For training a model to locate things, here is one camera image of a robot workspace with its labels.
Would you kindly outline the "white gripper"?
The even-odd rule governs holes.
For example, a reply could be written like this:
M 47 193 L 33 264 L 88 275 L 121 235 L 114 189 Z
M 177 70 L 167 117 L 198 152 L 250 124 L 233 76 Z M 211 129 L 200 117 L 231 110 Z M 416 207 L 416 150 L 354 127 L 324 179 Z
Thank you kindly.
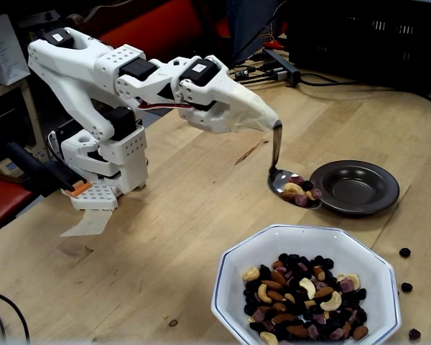
M 217 100 L 209 86 L 217 76 Z M 192 127 L 205 132 L 234 132 L 230 107 L 241 107 L 245 88 L 228 75 L 228 68 L 215 56 L 184 59 L 172 77 L 172 91 L 180 109 L 180 117 Z M 227 105 L 220 106 L 218 101 Z

